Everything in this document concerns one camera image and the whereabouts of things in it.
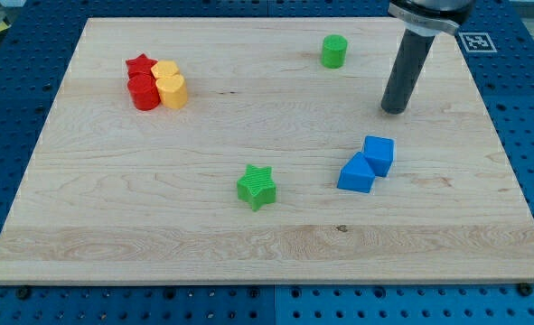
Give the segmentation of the robot arm flange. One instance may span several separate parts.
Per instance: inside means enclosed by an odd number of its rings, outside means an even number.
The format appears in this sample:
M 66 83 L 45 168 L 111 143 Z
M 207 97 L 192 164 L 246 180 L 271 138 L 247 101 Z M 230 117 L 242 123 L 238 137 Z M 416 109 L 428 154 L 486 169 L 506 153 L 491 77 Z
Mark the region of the robot arm flange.
M 421 36 L 456 34 L 468 19 L 474 0 L 390 0 L 388 14 Z

